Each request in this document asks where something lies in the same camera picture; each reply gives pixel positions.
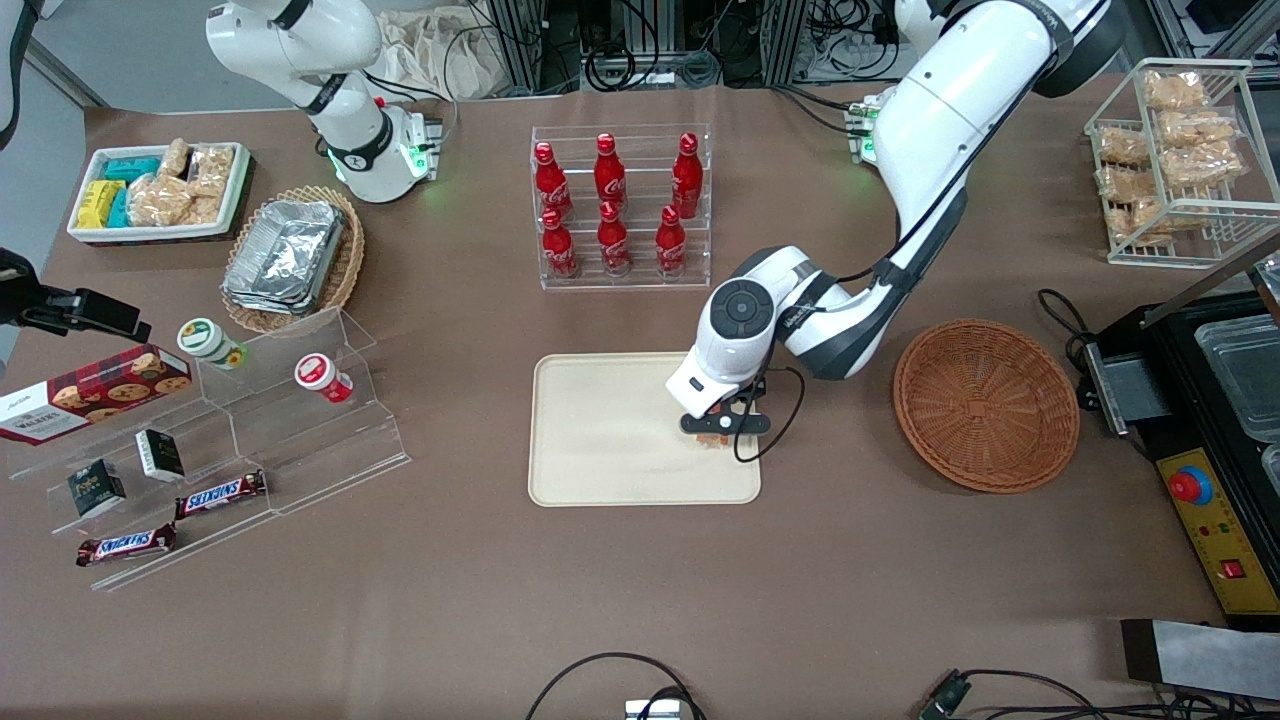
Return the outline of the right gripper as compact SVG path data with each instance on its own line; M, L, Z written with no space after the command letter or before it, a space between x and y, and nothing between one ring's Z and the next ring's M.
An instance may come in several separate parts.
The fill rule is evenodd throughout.
M32 264L1 249L1 323L29 327L65 337L70 331L96 331L129 341L148 341L151 325L141 310L93 290L44 290Z

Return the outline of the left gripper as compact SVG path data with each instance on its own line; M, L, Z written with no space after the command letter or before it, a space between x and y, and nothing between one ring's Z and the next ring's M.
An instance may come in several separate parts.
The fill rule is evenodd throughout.
M731 351L716 359L690 348L667 379L667 392L691 418L704 418L718 402L744 389L763 368L763 352Z

